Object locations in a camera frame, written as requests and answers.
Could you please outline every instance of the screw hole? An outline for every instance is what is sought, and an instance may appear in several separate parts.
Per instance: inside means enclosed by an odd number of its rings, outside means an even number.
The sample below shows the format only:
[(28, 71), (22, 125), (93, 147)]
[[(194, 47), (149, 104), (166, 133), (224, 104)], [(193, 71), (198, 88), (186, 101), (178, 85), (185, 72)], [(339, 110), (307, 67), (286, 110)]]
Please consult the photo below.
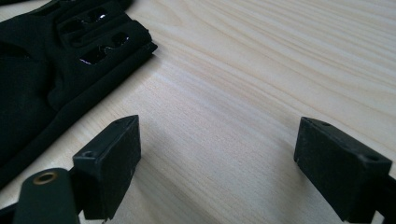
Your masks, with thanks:
[(86, 152), (82, 153), (82, 156), (83, 156), (83, 157), (93, 157), (94, 155), (93, 155), (93, 152), (91, 152), (91, 151), (86, 151)]
[(47, 172), (37, 176), (33, 180), (33, 183), (35, 185), (45, 185), (48, 184), (49, 182), (52, 182), (54, 179), (56, 179), (56, 177), (58, 177), (58, 174), (56, 174), (55, 172)]

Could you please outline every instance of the black bag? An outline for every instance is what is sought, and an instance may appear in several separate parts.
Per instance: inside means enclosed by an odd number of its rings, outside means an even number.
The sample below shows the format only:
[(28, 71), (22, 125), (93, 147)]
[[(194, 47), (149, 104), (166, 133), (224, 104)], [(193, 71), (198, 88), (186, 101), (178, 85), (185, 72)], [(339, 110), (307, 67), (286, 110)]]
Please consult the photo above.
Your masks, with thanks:
[[(8, 5), (8, 4), (14, 4), (14, 3), (19, 3), (19, 2), (26, 2), (29, 0), (0, 0), (0, 6), (3, 5)], [(134, 0), (118, 0), (122, 8), (127, 8), (129, 5), (132, 4)]]
[(118, 1), (56, 0), (0, 22), (0, 188), (156, 48)]

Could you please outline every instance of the wooden table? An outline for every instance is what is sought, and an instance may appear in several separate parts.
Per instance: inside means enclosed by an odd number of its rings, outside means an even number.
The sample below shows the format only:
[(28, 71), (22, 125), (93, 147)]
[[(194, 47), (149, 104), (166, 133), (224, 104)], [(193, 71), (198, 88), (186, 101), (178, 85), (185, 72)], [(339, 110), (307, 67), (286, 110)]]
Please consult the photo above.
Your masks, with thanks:
[[(0, 7), (0, 20), (45, 2)], [(342, 223), (292, 159), (301, 116), (396, 161), (394, 1), (136, 0), (127, 12), (155, 57), (3, 189), (0, 207), (134, 114), (142, 160), (108, 223)]]

